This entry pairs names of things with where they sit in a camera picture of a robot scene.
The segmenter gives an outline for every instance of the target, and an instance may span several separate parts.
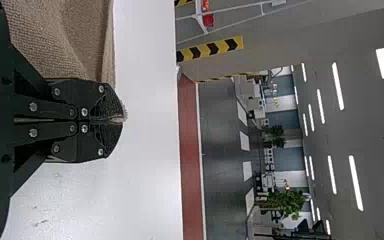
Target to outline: screw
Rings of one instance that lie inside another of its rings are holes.
[[[54,89],[55,96],[59,96],[61,94],[61,90],[59,88]]]
[[[87,127],[87,125],[83,125],[82,126],[82,133],[87,133],[87,131],[89,131],[89,128]]]
[[[61,149],[60,149],[60,146],[59,146],[59,145],[55,145],[55,146],[54,146],[54,149],[52,149],[52,151],[53,151],[54,153],[59,153],[60,150],[61,150]]]
[[[38,134],[39,134],[39,132],[37,131],[37,129],[32,128],[29,131],[29,135],[31,138],[36,138]]]
[[[86,108],[82,108],[82,116],[87,117],[88,114],[89,114],[89,111]]]
[[[34,102],[30,103],[29,107],[30,107],[30,111],[32,111],[32,112],[37,111],[37,104],[36,103],[34,103]]]

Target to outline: ceiling light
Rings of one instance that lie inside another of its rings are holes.
[[[301,63],[302,67],[302,76],[304,77],[304,82],[307,82],[307,72],[305,71],[305,64]]]
[[[335,80],[336,95],[338,96],[339,109],[344,110],[344,99],[342,97],[341,82],[339,81],[338,66],[336,62],[332,64],[333,78]]]
[[[317,89],[317,99],[319,101],[319,108],[320,108],[320,117],[322,120],[322,124],[325,124],[325,118],[324,118],[324,109],[323,109],[323,102],[322,102],[322,95],[320,93],[320,89]]]
[[[313,222],[316,222],[316,214],[314,213],[314,202],[313,199],[310,200],[311,203],[311,215],[313,216]]]
[[[297,105],[299,104],[298,102],[298,91],[297,91],[297,87],[294,87],[295,89],[295,100],[297,101]]]
[[[333,194],[337,194],[336,191],[336,181],[335,181],[335,173],[333,171],[333,164],[332,164],[332,158],[330,156],[327,156],[327,161],[329,163],[329,172],[330,172],[330,181],[332,182],[332,191]]]
[[[308,137],[307,118],[305,117],[305,113],[302,114],[302,119],[303,119],[303,122],[304,122],[305,136]]]
[[[320,208],[317,208],[317,221],[322,220],[322,217],[320,215]]]
[[[380,74],[382,75],[382,79],[384,79],[384,48],[377,49],[376,56],[379,63]]]
[[[313,119],[313,109],[311,108],[311,104],[308,104],[308,114],[310,114],[310,124],[311,124],[311,131],[315,131],[314,128],[314,119]]]
[[[326,232],[327,232],[327,235],[332,235],[332,232],[330,230],[330,222],[329,220],[326,220]]]
[[[313,167],[313,158],[310,156],[310,170],[311,170],[311,179],[316,180],[316,176],[314,175],[314,167]]]
[[[349,160],[350,160],[352,182],[354,185],[355,199],[357,201],[357,207],[360,211],[364,211],[363,199],[361,198],[360,184],[358,182],[357,168],[355,167],[354,156],[349,156]]]
[[[307,177],[309,177],[310,172],[308,171],[307,156],[304,156],[304,161],[305,161],[305,173],[307,174]]]

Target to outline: red floor marking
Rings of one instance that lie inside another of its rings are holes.
[[[203,240],[198,120],[195,83],[183,75],[178,82],[183,239]]]

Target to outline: beige fabric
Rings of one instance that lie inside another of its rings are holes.
[[[3,0],[11,41],[45,78],[115,85],[112,0]]]

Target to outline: yellow and black striped barrier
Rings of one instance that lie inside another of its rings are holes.
[[[180,7],[189,3],[194,2],[195,0],[174,0],[174,6]]]
[[[223,76],[223,77],[210,78],[210,79],[202,80],[202,81],[198,81],[198,82],[199,83],[206,83],[206,82],[212,82],[212,81],[226,80],[226,79],[230,79],[232,77],[240,77],[240,76],[247,77],[249,75],[252,75],[252,72],[237,73],[237,74],[227,75],[227,76]]]
[[[176,57],[177,62],[180,63],[193,59],[211,57],[240,49],[244,49],[244,38],[242,36],[237,36],[178,50]]]

